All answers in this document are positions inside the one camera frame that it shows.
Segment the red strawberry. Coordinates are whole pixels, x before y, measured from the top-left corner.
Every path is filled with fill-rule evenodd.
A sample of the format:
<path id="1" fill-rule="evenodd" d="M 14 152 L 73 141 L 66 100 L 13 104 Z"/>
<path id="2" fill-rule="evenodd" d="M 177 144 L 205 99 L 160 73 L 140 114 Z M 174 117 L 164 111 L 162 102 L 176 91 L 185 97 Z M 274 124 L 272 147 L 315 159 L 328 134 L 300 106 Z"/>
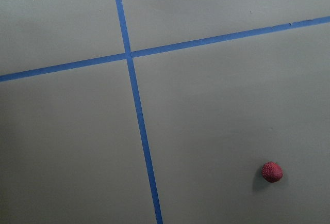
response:
<path id="1" fill-rule="evenodd" d="M 261 175 L 267 182 L 275 183 L 282 179 L 283 170 L 277 163 L 267 162 L 262 167 Z"/>

